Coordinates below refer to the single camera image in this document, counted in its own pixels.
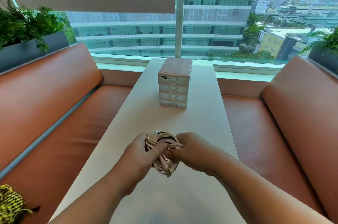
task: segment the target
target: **person's left hand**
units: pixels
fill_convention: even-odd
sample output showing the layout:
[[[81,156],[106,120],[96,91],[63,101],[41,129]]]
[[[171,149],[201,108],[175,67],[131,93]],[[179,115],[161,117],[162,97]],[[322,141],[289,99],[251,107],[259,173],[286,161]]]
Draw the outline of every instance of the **person's left hand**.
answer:
[[[150,151],[145,150],[147,134],[139,134],[125,149],[123,155],[110,171],[119,181],[123,195],[129,195],[149,172],[155,160],[167,149],[165,142],[160,142]]]

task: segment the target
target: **gray planter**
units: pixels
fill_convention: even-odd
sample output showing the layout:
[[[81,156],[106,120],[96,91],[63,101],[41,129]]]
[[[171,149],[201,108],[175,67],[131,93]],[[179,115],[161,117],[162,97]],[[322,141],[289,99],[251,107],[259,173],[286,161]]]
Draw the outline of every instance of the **gray planter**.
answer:
[[[330,50],[331,49],[316,47],[310,52],[308,58],[319,64],[320,67],[338,75],[338,54],[328,54]]]
[[[69,46],[66,36],[61,31],[44,36],[43,38],[49,46],[47,53],[38,50],[36,48],[36,41],[33,39],[5,47],[1,50],[0,73]]]

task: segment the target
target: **bundled charging cable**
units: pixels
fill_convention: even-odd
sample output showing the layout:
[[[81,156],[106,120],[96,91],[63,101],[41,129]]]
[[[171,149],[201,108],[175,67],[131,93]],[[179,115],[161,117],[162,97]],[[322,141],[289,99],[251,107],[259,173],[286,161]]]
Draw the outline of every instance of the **bundled charging cable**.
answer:
[[[149,135],[147,137],[146,149],[151,150],[160,141],[166,142],[168,144],[168,147],[171,149],[181,149],[183,147],[183,145],[180,143],[180,141],[175,135],[169,132],[155,130],[152,135]],[[164,154],[162,154],[154,162],[154,167],[159,173],[167,175],[167,177],[169,178],[171,174],[176,170],[178,164],[179,164],[178,161],[169,160],[165,157]]]

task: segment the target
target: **table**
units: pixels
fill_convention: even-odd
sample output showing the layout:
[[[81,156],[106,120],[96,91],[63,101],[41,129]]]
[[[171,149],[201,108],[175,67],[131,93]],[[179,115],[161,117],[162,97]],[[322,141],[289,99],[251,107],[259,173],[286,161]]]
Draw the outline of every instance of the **table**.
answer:
[[[188,109],[183,111],[159,106],[157,73],[164,61],[150,61],[52,219],[102,178],[141,132],[197,132],[238,159],[213,66],[193,62]],[[151,168],[134,192],[121,201],[110,223],[245,221],[215,178],[180,163],[170,178]]]

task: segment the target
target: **plastic storage box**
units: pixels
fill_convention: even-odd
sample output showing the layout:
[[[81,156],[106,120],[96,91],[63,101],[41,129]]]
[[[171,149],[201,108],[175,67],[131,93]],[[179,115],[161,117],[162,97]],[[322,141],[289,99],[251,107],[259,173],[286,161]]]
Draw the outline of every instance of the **plastic storage box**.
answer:
[[[168,57],[158,72],[159,101],[163,107],[188,107],[192,59]]]

